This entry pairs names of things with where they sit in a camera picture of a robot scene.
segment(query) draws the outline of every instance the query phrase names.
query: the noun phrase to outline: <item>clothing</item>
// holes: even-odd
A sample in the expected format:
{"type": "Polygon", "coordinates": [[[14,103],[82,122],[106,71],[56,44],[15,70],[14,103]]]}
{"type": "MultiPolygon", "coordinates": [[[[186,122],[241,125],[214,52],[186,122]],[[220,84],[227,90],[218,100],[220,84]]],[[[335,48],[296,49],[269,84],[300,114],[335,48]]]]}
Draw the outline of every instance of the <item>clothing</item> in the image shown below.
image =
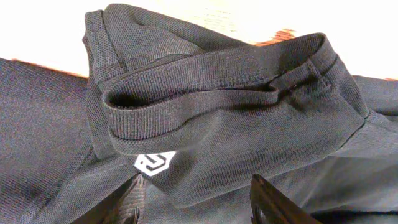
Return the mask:
{"type": "Polygon", "coordinates": [[[0,61],[0,221],[71,223],[138,172],[142,223],[249,223],[253,174],[308,213],[398,210],[398,82],[324,34],[255,47],[113,4],[83,42],[88,83],[0,61]]]}

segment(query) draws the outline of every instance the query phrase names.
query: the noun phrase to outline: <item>printed logo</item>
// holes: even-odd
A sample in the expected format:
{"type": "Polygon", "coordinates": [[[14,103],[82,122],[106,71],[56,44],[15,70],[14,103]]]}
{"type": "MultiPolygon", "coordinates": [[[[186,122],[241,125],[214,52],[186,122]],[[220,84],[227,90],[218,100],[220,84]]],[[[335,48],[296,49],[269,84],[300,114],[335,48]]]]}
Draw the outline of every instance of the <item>printed logo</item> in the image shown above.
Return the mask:
{"type": "Polygon", "coordinates": [[[140,154],[138,155],[134,166],[143,171],[146,175],[152,177],[163,170],[167,170],[174,155],[175,151],[155,154],[140,154]]]}

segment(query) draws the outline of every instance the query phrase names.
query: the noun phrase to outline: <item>black fabric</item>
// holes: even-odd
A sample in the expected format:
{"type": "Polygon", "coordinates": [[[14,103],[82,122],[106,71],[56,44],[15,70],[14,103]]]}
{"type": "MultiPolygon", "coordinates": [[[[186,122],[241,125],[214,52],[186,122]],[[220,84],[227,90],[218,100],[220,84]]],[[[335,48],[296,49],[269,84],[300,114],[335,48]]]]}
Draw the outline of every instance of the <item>black fabric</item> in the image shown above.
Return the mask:
{"type": "Polygon", "coordinates": [[[254,173],[308,213],[397,211],[397,82],[324,34],[254,47],[115,4],[83,42],[87,83],[1,61],[0,221],[71,223],[170,151],[141,223],[249,223],[254,173]]]}

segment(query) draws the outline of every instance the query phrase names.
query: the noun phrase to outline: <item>garment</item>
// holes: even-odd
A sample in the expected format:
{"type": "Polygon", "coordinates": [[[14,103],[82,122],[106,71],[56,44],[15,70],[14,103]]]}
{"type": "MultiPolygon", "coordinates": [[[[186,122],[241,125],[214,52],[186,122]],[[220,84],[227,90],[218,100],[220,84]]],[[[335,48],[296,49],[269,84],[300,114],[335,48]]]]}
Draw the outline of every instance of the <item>garment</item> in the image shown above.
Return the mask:
{"type": "Polygon", "coordinates": [[[398,210],[398,82],[324,34],[255,47],[113,4],[83,42],[87,83],[0,62],[0,221],[71,223],[138,172],[142,223],[249,223],[253,174],[308,213],[398,210]]]}

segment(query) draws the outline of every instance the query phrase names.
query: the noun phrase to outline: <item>white logo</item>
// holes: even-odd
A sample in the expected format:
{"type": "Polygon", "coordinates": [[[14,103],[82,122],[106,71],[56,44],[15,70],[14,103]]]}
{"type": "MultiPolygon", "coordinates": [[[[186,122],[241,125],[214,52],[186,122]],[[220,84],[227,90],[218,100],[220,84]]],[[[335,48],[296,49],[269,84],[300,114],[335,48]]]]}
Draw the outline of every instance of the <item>white logo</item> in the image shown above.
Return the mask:
{"type": "Polygon", "coordinates": [[[152,177],[163,170],[167,170],[174,155],[175,151],[155,154],[140,154],[138,155],[134,166],[143,171],[146,175],[152,177]]]}

